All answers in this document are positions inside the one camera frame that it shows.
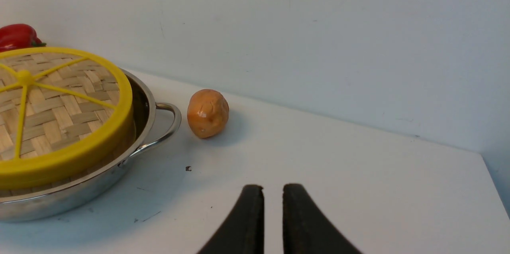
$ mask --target bamboo steamer lid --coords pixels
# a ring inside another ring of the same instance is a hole
[[[80,173],[132,132],[125,74],[83,51],[0,53],[0,189],[37,187]]]

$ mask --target woven bamboo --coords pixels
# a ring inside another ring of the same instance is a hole
[[[22,70],[36,80],[26,91],[16,78]],[[119,98],[115,77],[85,57],[35,53],[1,59],[0,160],[35,158],[86,138],[110,118]]]

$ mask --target metal handle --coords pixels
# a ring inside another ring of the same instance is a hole
[[[142,154],[143,152],[148,151],[151,148],[155,148],[155,147],[161,145],[162,143],[166,142],[168,140],[168,138],[173,136],[173,134],[175,134],[175,132],[177,132],[177,129],[179,129],[180,121],[181,121],[182,117],[180,115],[179,109],[175,105],[172,105],[170,103],[159,102],[159,103],[156,103],[156,109],[168,110],[168,111],[172,112],[173,113],[172,125],[170,125],[167,132],[164,135],[162,135],[160,138],[158,138],[157,140],[155,140],[153,142],[146,143],[144,145],[140,145],[135,151],[133,151],[133,153],[131,155],[128,156],[128,159],[133,158],[139,154]]]

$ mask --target steamer basket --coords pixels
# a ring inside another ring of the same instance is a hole
[[[163,145],[179,129],[181,114],[169,103],[156,103],[151,91],[137,77],[124,71],[133,89],[133,121],[135,142],[122,154],[112,154],[112,160],[101,160],[87,171],[45,190],[25,189],[4,191],[0,195],[0,222],[20,222],[40,219],[79,207],[113,186],[133,165],[135,157]],[[144,143],[155,121],[156,109],[172,112],[174,119],[158,139]]]
[[[79,177],[134,140],[129,80],[109,61],[60,47],[0,54],[0,191]]]

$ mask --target white table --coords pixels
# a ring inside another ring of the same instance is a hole
[[[228,128],[201,141],[185,118],[200,88],[134,74],[183,112],[176,137],[79,209],[0,224],[0,254],[195,254],[249,183],[264,187],[268,254],[282,253],[286,183],[302,183],[365,254],[510,253],[510,221],[479,154],[226,93]],[[170,118],[158,115],[153,137]]]

